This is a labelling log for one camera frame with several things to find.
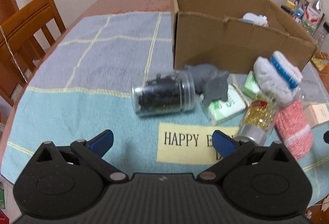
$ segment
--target soap box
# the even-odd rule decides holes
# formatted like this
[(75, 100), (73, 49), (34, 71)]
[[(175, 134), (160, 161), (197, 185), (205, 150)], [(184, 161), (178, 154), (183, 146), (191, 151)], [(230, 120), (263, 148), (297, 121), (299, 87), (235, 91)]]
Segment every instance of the soap box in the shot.
[(0, 208), (5, 209), (5, 191), (4, 189), (0, 188)]
[(329, 121), (329, 112), (327, 106), (322, 104), (310, 105), (304, 110), (306, 119), (311, 128)]
[(241, 91), (235, 86), (228, 85), (227, 94), (227, 102), (216, 100), (212, 101), (207, 108), (203, 107), (205, 115), (213, 126), (217, 126), (218, 124), (229, 120), (249, 106), (243, 93), (241, 93)]
[(256, 81), (255, 74), (253, 71), (249, 72), (247, 76), (247, 80), (243, 86), (242, 92), (252, 99), (255, 98), (256, 94), (259, 94), (261, 92), (261, 89), (259, 88), (259, 85)]

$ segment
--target red label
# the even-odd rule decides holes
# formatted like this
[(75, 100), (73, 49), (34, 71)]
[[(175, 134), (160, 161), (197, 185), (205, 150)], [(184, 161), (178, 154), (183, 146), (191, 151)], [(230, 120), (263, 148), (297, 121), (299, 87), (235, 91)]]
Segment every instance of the red label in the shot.
[(267, 104), (266, 101), (256, 100), (256, 101), (253, 101), (253, 102), (250, 104), (250, 107), (259, 106), (259, 107), (262, 107), (262, 108), (266, 108), (267, 105), (268, 105), (268, 104)]
[(0, 224), (9, 224), (9, 218), (0, 210)]
[(314, 10), (312, 7), (307, 7), (306, 12), (303, 16), (303, 19), (307, 19), (312, 24), (316, 24), (322, 17), (322, 13), (318, 12), (317, 10)]

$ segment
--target plastic water bottle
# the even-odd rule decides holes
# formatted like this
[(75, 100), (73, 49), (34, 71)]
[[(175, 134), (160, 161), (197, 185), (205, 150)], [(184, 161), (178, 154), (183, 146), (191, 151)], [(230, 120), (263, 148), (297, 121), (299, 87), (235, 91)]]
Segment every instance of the plastic water bottle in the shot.
[(315, 32), (322, 18), (323, 1), (324, 0), (313, 0), (312, 2), (310, 2), (307, 6), (303, 19), (300, 22), (301, 26), (305, 28), (306, 32), (310, 33), (311, 36)]

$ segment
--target metal screw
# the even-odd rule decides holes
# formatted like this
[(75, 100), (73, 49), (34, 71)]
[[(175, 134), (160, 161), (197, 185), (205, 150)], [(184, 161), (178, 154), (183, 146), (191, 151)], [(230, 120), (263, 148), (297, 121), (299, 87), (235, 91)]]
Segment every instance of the metal screw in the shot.
[(216, 178), (216, 174), (212, 171), (203, 171), (199, 174), (200, 178), (203, 180), (213, 180)]
[(115, 181), (121, 181), (126, 179), (126, 174), (122, 172), (114, 172), (110, 174), (110, 179)]

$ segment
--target table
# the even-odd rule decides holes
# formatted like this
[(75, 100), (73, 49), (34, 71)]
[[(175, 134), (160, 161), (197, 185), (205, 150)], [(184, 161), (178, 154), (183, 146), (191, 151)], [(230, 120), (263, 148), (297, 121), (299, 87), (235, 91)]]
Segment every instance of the table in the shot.
[[(170, 11), (170, 0), (97, 0), (91, 7), (89, 7), (81, 16), (77, 18), (72, 25), (70, 25), (67, 30), (56, 40), (55, 44), (47, 51), (46, 55), (43, 57), (42, 61), (39, 62), (40, 66), (51, 53), (56, 49), (57, 45), (63, 40), (63, 38), (70, 32), (70, 30), (84, 17), (95, 16), (95, 15), (106, 15), (106, 14), (119, 14), (127, 13), (133, 11), (147, 12), (147, 11), (159, 11), (168, 12)], [(12, 124), (14, 121), (14, 116), (16, 113), (18, 101), (15, 103), (13, 110), (8, 118), (6, 128), (3, 132), (0, 141), (0, 167), (5, 153), (5, 148), (10, 135)]]

